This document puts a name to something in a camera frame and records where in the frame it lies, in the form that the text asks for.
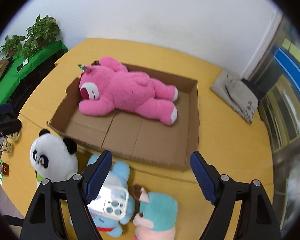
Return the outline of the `paper cup lower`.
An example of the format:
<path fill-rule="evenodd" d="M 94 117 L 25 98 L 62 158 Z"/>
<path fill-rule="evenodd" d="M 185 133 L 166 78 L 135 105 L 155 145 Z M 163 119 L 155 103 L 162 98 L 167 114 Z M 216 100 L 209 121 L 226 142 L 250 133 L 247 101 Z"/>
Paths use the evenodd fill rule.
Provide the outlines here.
<path fill-rule="evenodd" d="M 0 138 L 0 152 L 12 153 L 13 146 L 6 137 Z"/>

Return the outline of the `paper cup upper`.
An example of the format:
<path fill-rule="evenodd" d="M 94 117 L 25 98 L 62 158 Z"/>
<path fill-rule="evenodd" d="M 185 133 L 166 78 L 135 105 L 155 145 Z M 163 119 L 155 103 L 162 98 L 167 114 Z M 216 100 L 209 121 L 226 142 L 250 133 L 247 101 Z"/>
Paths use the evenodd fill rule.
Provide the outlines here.
<path fill-rule="evenodd" d="M 20 132 L 15 132 L 6 136 L 6 138 L 10 138 L 13 141 L 18 141 L 20 138 Z"/>

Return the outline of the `cardboard box tray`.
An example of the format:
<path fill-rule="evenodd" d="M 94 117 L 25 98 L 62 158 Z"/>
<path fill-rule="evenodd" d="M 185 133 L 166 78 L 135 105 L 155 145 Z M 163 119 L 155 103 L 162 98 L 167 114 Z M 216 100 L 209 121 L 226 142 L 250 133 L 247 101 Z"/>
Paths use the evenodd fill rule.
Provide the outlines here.
<path fill-rule="evenodd" d="M 190 155 L 198 150 L 199 144 L 197 81 L 131 64 L 127 69 L 146 72 L 179 90 L 175 102 L 178 117 L 172 126 L 123 111 L 113 111 L 106 116 L 85 116 L 78 109 L 81 95 L 79 79 L 75 78 L 66 89 L 66 96 L 49 127 L 79 145 L 109 150 L 117 157 L 179 170 L 189 169 Z"/>

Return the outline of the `potted green plant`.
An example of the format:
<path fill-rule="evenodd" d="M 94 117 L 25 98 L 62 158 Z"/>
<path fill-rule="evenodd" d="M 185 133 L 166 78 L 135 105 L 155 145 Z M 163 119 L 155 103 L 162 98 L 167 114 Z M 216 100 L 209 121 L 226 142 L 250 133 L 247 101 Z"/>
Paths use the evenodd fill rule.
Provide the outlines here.
<path fill-rule="evenodd" d="M 49 15 L 44 18 L 38 15 L 34 25 L 28 27 L 26 31 L 27 35 L 21 51 L 25 59 L 31 58 L 37 51 L 55 42 L 60 34 L 56 19 Z"/>

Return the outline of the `green cloth covered table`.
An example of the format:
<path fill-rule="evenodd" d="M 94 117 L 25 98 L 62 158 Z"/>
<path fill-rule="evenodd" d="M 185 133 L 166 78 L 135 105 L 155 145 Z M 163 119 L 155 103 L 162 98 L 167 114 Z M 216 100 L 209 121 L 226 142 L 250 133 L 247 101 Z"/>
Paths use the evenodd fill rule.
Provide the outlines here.
<path fill-rule="evenodd" d="M 0 115 L 0 121 L 16 117 L 25 102 L 42 80 L 53 70 L 55 62 L 68 49 L 62 41 L 56 41 L 38 51 L 29 62 L 19 56 L 10 63 L 5 75 L 0 79 L 0 104 L 10 102 L 13 105 L 11 113 Z"/>

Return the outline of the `pink bear plush toy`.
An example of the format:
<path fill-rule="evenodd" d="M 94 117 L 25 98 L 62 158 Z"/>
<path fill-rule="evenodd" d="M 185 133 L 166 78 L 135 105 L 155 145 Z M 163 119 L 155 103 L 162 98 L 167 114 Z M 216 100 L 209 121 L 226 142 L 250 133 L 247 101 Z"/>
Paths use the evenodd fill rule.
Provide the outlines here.
<path fill-rule="evenodd" d="M 79 111 L 87 116 L 104 116 L 115 109 L 136 113 L 171 126 L 178 111 L 174 104 L 179 92 L 145 72 L 130 72 L 112 57 L 102 57 L 98 65 L 79 65 L 82 71 Z"/>

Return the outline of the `panda plush toy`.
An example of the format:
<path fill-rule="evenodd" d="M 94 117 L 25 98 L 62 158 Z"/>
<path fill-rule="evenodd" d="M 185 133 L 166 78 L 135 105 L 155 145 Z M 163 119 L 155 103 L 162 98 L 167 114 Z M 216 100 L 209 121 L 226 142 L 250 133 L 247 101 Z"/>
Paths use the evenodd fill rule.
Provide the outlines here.
<path fill-rule="evenodd" d="M 35 169 L 37 185 L 47 178 L 52 182 L 64 181 L 78 172 L 77 144 L 41 129 L 30 148 L 30 162 Z"/>

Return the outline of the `teal pink pig plush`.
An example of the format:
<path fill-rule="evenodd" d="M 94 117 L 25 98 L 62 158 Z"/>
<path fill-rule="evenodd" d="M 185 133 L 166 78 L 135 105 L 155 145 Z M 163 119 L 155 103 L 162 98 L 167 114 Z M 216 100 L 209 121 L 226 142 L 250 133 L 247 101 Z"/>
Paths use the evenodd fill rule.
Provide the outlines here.
<path fill-rule="evenodd" d="M 133 219 L 134 239 L 175 239 L 178 202 L 169 194 L 146 192 L 139 184 L 133 186 L 133 197 L 139 211 Z"/>

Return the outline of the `paper cup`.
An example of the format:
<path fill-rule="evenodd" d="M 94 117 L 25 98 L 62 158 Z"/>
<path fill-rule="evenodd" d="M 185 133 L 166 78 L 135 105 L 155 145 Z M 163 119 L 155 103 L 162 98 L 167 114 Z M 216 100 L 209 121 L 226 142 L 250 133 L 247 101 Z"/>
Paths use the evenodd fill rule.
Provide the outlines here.
<path fill-rule="evenodd" d="M 10 138 L 13 141 L 18 141 L 20 138 L 20 132 L 15 132 L 6 136 L 6 138 Z"/>
<path fill-rule="evenodd" d="M 12 153 L 13 146 L 6 137 L 0 138 L 0 152 Z"/>

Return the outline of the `grey cloth bag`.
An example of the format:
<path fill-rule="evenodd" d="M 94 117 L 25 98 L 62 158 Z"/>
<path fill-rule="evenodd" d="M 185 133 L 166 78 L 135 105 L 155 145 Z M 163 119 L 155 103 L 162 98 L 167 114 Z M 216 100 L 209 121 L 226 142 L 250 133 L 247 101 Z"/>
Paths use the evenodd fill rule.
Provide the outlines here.
<path fill-rule="evenodd" d="M 253 122 L 258 108 L 257 96 L 236 74 L 223 69 L 210 89 L 243 120 Z"/>

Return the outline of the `blue rabbit plush toy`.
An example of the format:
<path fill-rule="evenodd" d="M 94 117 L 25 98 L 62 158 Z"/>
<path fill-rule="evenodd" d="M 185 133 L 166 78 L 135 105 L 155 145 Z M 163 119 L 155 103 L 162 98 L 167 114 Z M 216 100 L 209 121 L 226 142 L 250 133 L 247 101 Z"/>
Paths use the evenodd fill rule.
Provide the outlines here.
<path fill-rule="evenodd" d="M 104 183 L 124 187 L 128 191 L 128 179 L 130 167 L 123 161 L 117 161 L 109 171 Z M 114 220 L 103 216 L 93 215 L 91 217 L 98 231 L 106 232 L 111 237 L 119 237 L 123 234 L 122 226 L 126 225 L 135 211 L 135 200 L 129 194 L 126 215 L 121 220 Z"/>

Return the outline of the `white phone case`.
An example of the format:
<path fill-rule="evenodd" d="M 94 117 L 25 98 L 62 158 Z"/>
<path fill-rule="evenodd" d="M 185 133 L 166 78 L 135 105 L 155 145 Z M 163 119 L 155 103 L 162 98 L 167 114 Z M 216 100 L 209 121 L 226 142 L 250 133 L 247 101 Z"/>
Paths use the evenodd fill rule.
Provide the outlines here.
<path fill-rule="evenodd" d="M 126 215 L 128 198 L 124 187 L 104 183 L 96 199 L 88 204 L 88 209 L 93 215 L 121 220 Z"/>

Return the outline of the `blue banner sign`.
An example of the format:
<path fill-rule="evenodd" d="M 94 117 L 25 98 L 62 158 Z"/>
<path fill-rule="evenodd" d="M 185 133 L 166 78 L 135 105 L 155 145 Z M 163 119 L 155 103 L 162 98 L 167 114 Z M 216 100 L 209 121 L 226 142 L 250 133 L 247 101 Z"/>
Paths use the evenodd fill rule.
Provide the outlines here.
<path fill-rule="evenodd" d="M 277 52 L 274 54 L 274 59 L 291 79 L 300 94 L 300 68 L 298 65 L 281 48 L 277 49 Z"/>

